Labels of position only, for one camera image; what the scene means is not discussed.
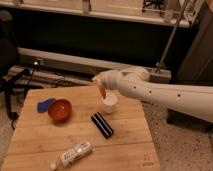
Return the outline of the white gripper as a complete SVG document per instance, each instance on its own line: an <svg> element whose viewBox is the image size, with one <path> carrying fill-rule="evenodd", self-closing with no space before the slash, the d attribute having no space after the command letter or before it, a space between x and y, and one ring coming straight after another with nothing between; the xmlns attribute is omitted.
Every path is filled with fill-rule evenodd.
<svg viewBox="0 0 213 171"><path fill-rule="evenodd" d="M123 74L118 70L108 70L100 72L92 78L92 81L99 87L103 87L109 90L115 90L118 88L118 83L123 77Z"/></svg>

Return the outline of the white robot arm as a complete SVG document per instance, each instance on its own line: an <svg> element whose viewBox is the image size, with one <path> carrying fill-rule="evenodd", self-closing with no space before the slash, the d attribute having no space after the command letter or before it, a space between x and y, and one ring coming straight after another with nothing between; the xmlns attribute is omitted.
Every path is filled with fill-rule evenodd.
<svg viewBox="0 0 213 171"><path fill-rule="evenodd" d="M104 71L92 80L123 96L164 104L169 109L213 123L213 87L153 83L144 67Z"/></svg>

